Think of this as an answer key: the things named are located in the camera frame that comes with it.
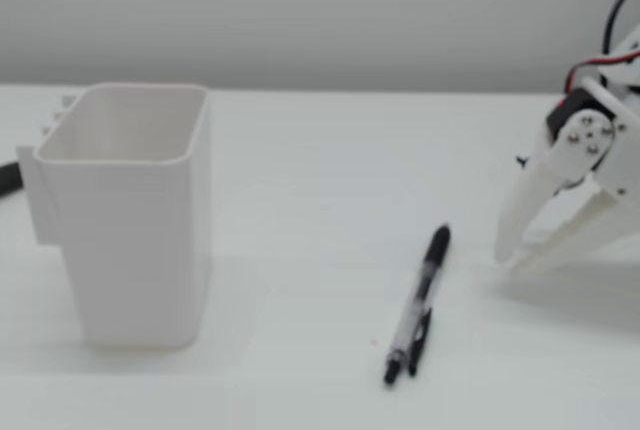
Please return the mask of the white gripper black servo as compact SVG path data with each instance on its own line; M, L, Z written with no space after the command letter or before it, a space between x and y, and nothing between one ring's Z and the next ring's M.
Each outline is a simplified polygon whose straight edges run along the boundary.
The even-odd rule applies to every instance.
M554 270L626 237L626 204L619 200L639 198L639 109L587 77L547 115L538 132L500 213L496 260L510 260L552 197L589 175L604 191L515 263L514 274Z

